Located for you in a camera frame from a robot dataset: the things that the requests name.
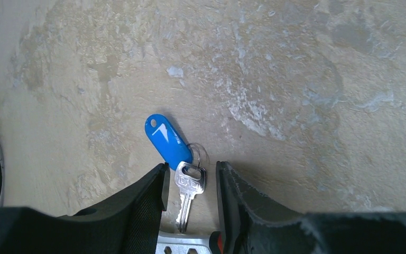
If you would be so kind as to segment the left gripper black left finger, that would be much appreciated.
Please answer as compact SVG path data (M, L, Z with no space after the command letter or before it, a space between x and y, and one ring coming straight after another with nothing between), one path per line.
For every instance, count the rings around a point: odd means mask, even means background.
M155 253L169 166L72 216L0 207L0 253Z

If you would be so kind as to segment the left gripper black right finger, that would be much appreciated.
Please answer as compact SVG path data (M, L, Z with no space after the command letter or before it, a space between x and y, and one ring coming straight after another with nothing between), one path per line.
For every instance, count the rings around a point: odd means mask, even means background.
M406 253L406 212L296 212L216 164L222 253Z

